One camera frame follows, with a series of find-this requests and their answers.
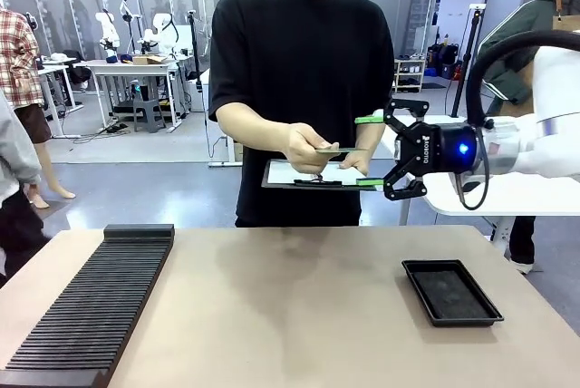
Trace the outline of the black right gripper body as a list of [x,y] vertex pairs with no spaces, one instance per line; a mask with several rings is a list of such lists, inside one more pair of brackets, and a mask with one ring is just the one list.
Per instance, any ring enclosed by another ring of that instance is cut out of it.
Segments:
[[461,174],[478,160],[476,131],[467,123],[414,122],[396,131],[395,168],[404,174]]

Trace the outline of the person's left hand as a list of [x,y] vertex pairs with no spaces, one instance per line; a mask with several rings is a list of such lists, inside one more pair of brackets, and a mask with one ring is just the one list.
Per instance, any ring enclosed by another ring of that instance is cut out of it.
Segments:
[[350,168],[357,169],[363,175],[369,174],[369,166],[372,155],[367,150],[354,150],[348,152],[344,160],[340,164],[340,168],[348,170]]

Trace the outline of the person's right hand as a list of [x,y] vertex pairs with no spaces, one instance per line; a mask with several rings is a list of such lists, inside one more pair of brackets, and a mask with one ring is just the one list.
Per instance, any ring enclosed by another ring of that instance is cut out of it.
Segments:
[[310,125],[295,123],[288,126],[283,153],[292,168],[303,174],[320,174],[329,160],[340,154],[339,143],[330,143]]

